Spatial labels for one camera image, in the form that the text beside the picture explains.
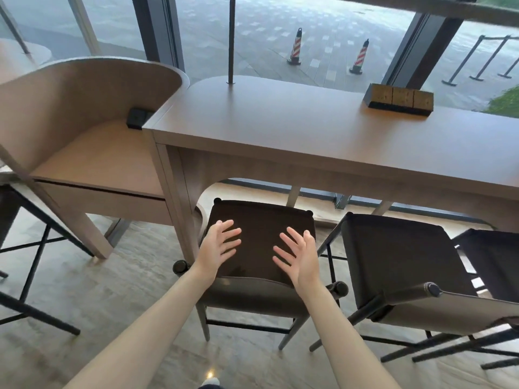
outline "traffic cone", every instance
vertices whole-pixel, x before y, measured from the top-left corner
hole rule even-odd
[[[364,45],[362,45],[362,49],[360,50],[359,57],[357,57],[357,61],[353,67],[350,68],[350,72],[355,75],[362,75],[362,64],[364,64],[364,58],[366,57],[367,47],[370,45],[370,40],[366,39]]]
[[[301,37],[302,37],[302,28],[297,30],[297,34],[295,35],[294,47],[292,48],[292,54],[290,58],[287,60],[287,63],[290,65],[301,65],[301,61],[299,61],[299,53],[301,51]]]

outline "tile floor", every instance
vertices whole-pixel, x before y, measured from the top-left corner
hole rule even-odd
[[[215,196],[257,199],[284,203],[286,196],[228,185],[215,185],[201,198],[206,209]],[[316,215],[336,215],[330,202],[305,198],[301,207],[311,207]],[[349,207],[355,212],[366,208]],[[95,224],[106,230],[110,220],[92,216]],[[421,218],[442,223],[450,235],[470,227],[469,224]],[[44,226],[22,210],[8,235],[5,247],[37,241]],[[319,229],[323,240],[329,229]],[[0,290],[19,295],[29,270],[35,248],[4,253],[0,269],[10,277],[0,281]],[[334,242],[334,255],[344,255],[340,241]],[[82,332],[78,337],[32,319],[0,326],[0,378],[5,389],[63,387],[75,373],[121,333],[133,320],[150,307],[174,284],[172,262],[181,257],[172,227],[133,222],[113,255],[105,262],[90,259],[69,242],[47,245],[36,273],[28,302],[35,307],[68,321]],[[323,281],[329,282],[328,263],[321,259]],[[350,282],[348,264],[337,261],[339,280]],[[353,294],[341,301],[345,314],[355,310]],[[0,319],[11,313],[0,310]],[[210,317],[235,319],[289,327],[290,320],[210,309]],[[358,325],[363,334],[400,340],[424,339],[418,330],[373,324]],[[228,389],[244,388],[337,388],[324,350],[308,352],[317,339],[315,327],[308,321],[284,351],[277,345],[281,334],[263,333],[224,327],[211,327],[211,341],[206,342],[196,313],[192,313],[171,346],[150,388],[195,389],[213,370]],[[368,343],[377,356],[398,347]],[[519,344],[507,343],[505,349],[519,350]],[[519,368],[483,371],[481,363],[498,360],[499,356],[462,353],[413,364],[409,357],[386,364],[403,389],[516,389]]]

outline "pavement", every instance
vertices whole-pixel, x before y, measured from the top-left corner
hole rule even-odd
[[[103,52],[144,58],[131,0],[83,0]],[[4,0],[26,40],[47,46],[54,58],[88,55],[66,0]],[[191,83],[228,71],[229,0],[176,0],[186,73]],[[414,14],[338,0],[237,0],[235,74],[365,92],[379,83]],[[300,66],[287,63],[297,29],[302,27]],[[519,30],[465,22],[447,47],[423,89],[435,104],[484,110],[503,90],[519,84],[499,77],[519,57],[519,41],[509,41],[482,74],[475,75],[499,41],[485,41],[455,79],[448,80],[479,35],[519,37]],[[363,74],[348,69],[370,40]]]

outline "green foliage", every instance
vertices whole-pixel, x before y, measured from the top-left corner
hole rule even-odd
[[[519,118],[519,86],[491,100],[484,113]]]
[[[503,8],[519,9],[519,0],[477,0],[482,4],[502,6]]]

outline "person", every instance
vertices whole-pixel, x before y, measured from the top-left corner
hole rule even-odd
[[[241,233],[239,228],[232,229],[233,224],[227,220],[211,226],[191,268],[65,389],[146,388],[192,308],[213,283],[218,268],[239,248],[240,239],[229,241]],[[287,233],[280,235],[284,248],[273,247],[277,255],[273,260],[289,275],[308,308],[339,387],[400,389],[321,282],[315,240],[310,232],[300,235],[287,228]],[[215,379],[205,384],[203,389],[220,387]]]

